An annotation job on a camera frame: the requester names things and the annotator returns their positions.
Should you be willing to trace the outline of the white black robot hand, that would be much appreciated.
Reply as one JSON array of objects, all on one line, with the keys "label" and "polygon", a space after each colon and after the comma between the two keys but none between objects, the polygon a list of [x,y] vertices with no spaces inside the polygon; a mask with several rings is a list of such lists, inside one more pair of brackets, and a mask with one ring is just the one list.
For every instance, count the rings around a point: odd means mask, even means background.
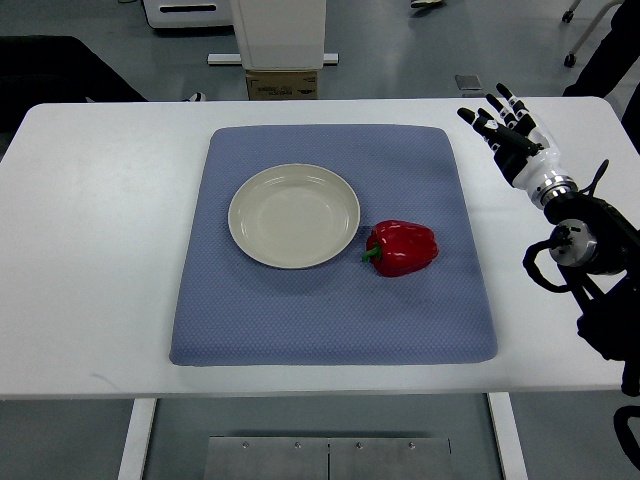
[{"label": "white black robot hand", "polygon": [[496,89],[497,95],[486,96],[493,114],[465,107],[457,114],[489,146],[506,182],[526,192],[539,209],[556,197],[576,192],[577,184],[562,167],[560,150],[548,129],[504,84]]}]

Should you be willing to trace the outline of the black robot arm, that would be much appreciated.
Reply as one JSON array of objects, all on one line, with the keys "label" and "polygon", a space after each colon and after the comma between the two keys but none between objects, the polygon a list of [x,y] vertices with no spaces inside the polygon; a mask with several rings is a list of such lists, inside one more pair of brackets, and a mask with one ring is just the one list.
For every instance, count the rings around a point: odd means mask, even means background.
[{"label": "black robot arm", "polygon": [[608,165],[602,162],[588,187],[561,186],[544,202],[554,228],[526,250],[523,266],[542,288],[573,295],[578,335],[604,359],[624,364],[621,391],[638,397],[639,230],[594,196]]}]

